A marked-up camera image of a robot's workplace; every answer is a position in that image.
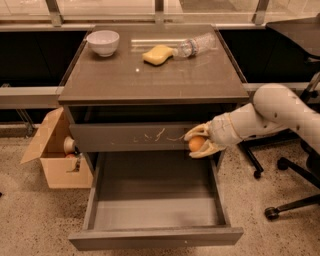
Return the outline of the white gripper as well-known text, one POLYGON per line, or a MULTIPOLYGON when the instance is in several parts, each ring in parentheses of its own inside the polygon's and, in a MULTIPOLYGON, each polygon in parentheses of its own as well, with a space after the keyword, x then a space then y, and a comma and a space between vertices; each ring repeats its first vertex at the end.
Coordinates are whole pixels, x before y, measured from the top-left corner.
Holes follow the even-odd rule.
POLYGON ((236 133, 229 113, 215 116, 211 121, 193 127, 184 135, 185 141, 201 136, 206 140, 199 151, 189 153, 191 158, 203 158, 223 151, 225 147, 236 145, 241 137, 236 133))

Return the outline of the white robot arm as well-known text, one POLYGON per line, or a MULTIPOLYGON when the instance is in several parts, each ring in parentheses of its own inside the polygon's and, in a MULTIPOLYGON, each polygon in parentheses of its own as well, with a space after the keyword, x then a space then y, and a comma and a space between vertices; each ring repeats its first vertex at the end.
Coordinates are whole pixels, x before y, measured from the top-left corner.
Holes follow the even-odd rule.
POLYGON ((320 154, 320 114, 288 87, 273 83, 261 86, 251 103, 192 128, 184 140, 203 137, 204 144, 190 153, 192 158, 202 158, 251 136, 269 135, 285 129, 295 132, 320 154))

